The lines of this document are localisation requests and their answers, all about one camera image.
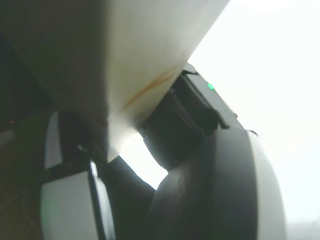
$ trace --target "overexposed sky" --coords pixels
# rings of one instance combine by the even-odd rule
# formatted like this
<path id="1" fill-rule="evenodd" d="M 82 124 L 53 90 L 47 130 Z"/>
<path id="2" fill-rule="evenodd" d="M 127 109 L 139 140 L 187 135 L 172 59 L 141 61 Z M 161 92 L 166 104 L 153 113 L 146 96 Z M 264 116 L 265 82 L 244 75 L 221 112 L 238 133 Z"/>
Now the overexposed sky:
<path id="1" fill-rule="evenodd" d="M 320 0 L 231 0 L 189 62 L 259 134 L 288 220 L 320 221 Z M 154 188 L 167 174 L 122 155 Z"/>

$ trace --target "brown stain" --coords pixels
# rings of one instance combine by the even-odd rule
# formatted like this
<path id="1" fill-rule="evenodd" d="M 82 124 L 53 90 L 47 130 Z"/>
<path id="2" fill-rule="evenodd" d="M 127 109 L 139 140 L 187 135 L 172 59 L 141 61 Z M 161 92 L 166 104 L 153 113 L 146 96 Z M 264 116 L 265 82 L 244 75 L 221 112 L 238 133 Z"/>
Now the brown stain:
<path id="1" fill-rule="evenodd" d="M 177 74 L 177 67 L 179 67 L 181 64 L 176 64 L 169 70 L 163 72 L 159 76 L 157 76 L 152 82 L 150 82 L 148 85 L 143 87 L 140 91 L 138 91 L 135 95 L 133 95 L 119 110 L 119 112 L 123 112 L 126 110 L 129 106 L 131 106 L 134 102 L 136 102 L 142 95 L 149 92 L 150 90 L 164 84 L 165 82 L 171 80 L 176 74 Z"/>

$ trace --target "green led indicator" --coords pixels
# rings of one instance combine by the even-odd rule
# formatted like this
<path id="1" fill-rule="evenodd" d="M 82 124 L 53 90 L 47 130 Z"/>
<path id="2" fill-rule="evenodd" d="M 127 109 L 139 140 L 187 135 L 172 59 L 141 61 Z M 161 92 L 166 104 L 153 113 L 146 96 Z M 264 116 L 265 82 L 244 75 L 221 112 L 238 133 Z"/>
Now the green led indicator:
<path id="1" fill-rule="evenodd" d="M 208 87 L 211 89 L 211 90 L 215 90 L 214 86 L 212 86 L 212 84 L 208 83 Z"/>

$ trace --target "green light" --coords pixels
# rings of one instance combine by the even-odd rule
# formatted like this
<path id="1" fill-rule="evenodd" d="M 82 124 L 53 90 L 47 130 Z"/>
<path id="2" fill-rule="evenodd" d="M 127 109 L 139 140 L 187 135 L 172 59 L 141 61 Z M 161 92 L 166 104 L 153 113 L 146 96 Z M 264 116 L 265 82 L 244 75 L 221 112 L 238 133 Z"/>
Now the green light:
<path id="1" fill-rule="evenodd" d="M 214 86 L 212 86 L 210 83 L 208 83 L 208 87 L 209 87 L 211 90 L 215 90 Z"/>

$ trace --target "beige surface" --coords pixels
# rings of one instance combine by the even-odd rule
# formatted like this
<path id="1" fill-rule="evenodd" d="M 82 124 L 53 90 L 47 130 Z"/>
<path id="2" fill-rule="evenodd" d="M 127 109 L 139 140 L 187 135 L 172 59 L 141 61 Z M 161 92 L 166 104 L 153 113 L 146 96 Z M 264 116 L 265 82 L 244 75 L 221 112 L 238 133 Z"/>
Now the beige surface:
<path id="1" fill-rule="evenodd" d="M 108 140 L 112 160 L 228 1 L 4 0 L 0 27 L 50 95 L 87 119 L 101 151 Z"/>

